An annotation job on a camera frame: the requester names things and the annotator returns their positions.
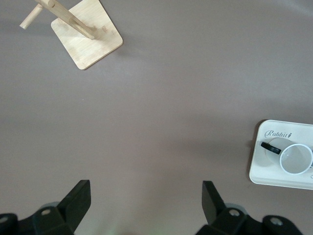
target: black plastic part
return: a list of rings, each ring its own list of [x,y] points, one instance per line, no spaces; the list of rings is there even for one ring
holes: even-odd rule
[[[64,221],[74,232],[91,205],[90,181],[81,180],[57,205]]]
[[[231,211],[236,211],[238,214],[232,215]],[[227,208],[219,214],[211,226],[219,231],[223,231],[225,234],[235,235],[242,229],[245,221],[246,215],[242,211],[235,208]]]
[[[284,217],[269,215],[258,222],[238,208],[227,208],[211,181],[203,181],[202,207],[209,225],[196,235],[303,235]]]
[[[74,235],[56,207],[45,207],[32,216],[36,235]]]
[[[216,217],[226,209],[226,205],[212,181],[203,181],[202,183],[202,208],[208,224],[213,223]]]
[[[209,225],[204,225],[196,235],[226,235],[223,231],[219,231],[215,228],[212,228]]]
[[[73,235],[90,204],[90,181],[81,180],[56,207],[21,221],[15,214],[0,214],[0,235]]]
[[[0,221],[0,235],[4,235],[13,232],[18,223],[18,217],[13,213],[0,214]]]
[[[266,142],[262,142],[261,146],[263,148],[273,152],[273,153],[276,153],[276,154],[280,154],[280,152],[281,152],[281,149],[276,148],[276,147],[274,147],[274,146],[272,146],[272,145],[270,145],[269,143],[266,143]]]
[[[271,219],[279,219],[282,224],[274,224]],[[267,215],[263,218],[264,234],[268,235],[302,235],[298,228],[290,220],[277,216]]]

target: white cup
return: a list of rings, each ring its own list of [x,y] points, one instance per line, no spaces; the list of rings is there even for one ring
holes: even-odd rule
[[[300,143],[285,138],[274,138],[270,142],[262,142],[267,156],[288,174],[299,175],[306,172],[313,163],[312,150]]]

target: wooden stand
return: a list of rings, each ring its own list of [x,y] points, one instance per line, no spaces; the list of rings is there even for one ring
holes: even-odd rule
[[[46,8],[58,16],[51,27],[81,70],[87,69],[123,44],[99,0],[82,0],[69,11],[56,0],[35,0],[39,4],[20,25],[27,28]]]

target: white tray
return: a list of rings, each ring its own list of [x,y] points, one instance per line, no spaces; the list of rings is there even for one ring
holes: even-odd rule
[[[313,125],[275,120],[262,122],[252,156],[249,173],[251,181],[261,185],[313,190],[313,168],[300,175],[290,175],[266,156],[266,150],[261,147],[261,143],[275,137],[302,143],[313,149]]]

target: cup rim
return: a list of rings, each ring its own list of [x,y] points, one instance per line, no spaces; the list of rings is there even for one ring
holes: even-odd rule
[[[309,165],[306,169],[304,169],[303,171],[301,171],[301,172],[299,172],[299,173],[291,173],[291,172],[288,172],[288,171],[286,171],[286,170],[284,169],[284,167],[283,167],[283,165],[282,165],[282,155],[283,155],[289,148],[294,147],[294,146],[303,146],[303,147],[305,147],[305,148],[309,151],[309,153],[310,153],[310,155],[311,155],[311,163],[310,163],[310,165]],[[305,145],[305,144],[301,144],[301,143],[294,143],[294,144],[291,144],[291,145],[289,145],[288,147],[286,147],[286,148],[280,153],[280,156],[279,156],[279,164],[280,164],[280,167],[282,168],[282,170],[283,170],[284,172],[286,172],[286,173],[288,173],[288,174],[290,174],[290,175],[300,175],[300,174],[306,172],[306,171],[307,171],[308,169],[310,169],[310,167],[312,166],[312,164],[313,164],[313,151],[312,151],[307,145]]]

